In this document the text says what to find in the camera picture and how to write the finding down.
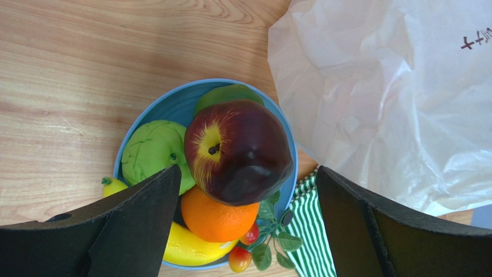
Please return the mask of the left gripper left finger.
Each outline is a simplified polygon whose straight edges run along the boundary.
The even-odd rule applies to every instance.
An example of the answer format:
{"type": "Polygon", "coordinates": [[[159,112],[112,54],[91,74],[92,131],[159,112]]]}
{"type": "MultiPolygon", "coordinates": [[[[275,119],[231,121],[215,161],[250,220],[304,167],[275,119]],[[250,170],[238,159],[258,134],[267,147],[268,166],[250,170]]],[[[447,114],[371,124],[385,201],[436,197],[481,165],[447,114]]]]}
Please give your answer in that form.
{"type": "Polygon", "coordinates": [[[158,276],[181,181],[170,166],[52,217],[1,227],[2,276],[158,276]]]}

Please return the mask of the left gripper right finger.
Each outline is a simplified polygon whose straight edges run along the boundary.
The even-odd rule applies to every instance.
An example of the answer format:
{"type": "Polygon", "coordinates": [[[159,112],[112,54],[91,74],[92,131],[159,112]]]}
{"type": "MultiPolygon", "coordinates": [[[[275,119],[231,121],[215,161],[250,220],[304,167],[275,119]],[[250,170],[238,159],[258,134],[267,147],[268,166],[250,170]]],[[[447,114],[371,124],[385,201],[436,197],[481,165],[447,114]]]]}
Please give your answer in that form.
{"type": "Polygon", "coordinates": [[[491,275],[491,230],[408,208],[324,166],[316,185],[338,276],[491,275]]]}

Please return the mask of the orange fruit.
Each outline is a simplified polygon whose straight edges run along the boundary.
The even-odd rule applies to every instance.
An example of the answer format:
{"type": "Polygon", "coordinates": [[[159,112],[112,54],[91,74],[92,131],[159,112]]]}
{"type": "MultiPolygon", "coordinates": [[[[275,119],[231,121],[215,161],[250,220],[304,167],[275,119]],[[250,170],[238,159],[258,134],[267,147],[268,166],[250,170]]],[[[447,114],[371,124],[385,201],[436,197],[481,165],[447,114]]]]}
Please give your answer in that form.
{"type": "Polygon", "coordinates": [[[216,202],[198,187],[181,198],[181,214],[192,233],[207,242],[228,242],[239,239],[253,226],[259,203],[232,207],[216,202]]]}

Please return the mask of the cherry sprig with leaves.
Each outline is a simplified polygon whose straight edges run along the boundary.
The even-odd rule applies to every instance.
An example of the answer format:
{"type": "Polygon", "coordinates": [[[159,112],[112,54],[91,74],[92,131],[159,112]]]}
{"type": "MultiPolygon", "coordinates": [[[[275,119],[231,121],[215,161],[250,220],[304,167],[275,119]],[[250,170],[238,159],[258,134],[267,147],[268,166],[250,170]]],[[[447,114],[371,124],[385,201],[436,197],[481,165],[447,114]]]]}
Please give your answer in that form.
{"type": "Polygon", "coordinates": [[[299,250],[303,240],[295,235],[288,234],[285,228],[293,219],[293,212],[285,210],[277,219],[274,206],[279,202],[281,192],[260,203],[257,220],[240,242],[230,252],[228,257],[229,268],[235,272],[245,271],[251,263],[258,271],[265,271],[271,266],[273,255],[277,263],[286,269],[295,269],[294,262],[286,256],[287,253],[299,250]]]}

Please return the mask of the dark red apple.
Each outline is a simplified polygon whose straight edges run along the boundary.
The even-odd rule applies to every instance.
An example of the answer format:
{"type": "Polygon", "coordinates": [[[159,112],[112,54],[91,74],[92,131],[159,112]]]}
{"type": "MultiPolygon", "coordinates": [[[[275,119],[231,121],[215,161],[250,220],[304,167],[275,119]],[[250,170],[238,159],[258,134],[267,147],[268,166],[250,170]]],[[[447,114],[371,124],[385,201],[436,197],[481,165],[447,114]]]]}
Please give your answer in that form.
{"type": "Polygon", "coordinates": [[[185,131],[184,154],[199,189],[236,207],[272,196],[295,167],[282,123],[246,99],[200,110],[185,131]]]}

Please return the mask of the translucent banana print plastic bag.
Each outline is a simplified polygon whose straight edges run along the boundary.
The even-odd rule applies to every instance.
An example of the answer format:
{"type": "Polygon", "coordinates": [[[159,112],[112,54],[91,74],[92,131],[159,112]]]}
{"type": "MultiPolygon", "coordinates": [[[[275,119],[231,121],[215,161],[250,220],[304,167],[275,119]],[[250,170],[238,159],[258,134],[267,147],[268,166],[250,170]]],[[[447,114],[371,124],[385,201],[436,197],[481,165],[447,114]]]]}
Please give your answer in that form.
{"type": "Polygon", "coordinates": [[[434,216],[491,204],[490,1],[292,1],[268,62],[318,164],[434,216]]]}

